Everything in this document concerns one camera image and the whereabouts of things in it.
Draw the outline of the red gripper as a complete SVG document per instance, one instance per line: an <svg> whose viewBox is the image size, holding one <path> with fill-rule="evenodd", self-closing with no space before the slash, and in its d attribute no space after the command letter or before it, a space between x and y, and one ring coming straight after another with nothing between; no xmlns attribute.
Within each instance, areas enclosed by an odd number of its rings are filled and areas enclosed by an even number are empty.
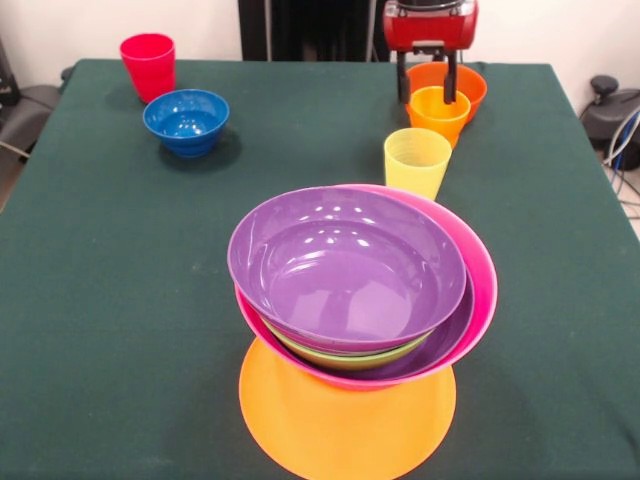
<svg viewBox="0 0 640 480"><path fill-rule="evenodd" d="M407 104L410 80L406 52L443 49L447 59L443 100L456 101L457 51L471 47L479 14L477 1L387 1L383 30L390 50L396 51L398 100Z"/></svg>

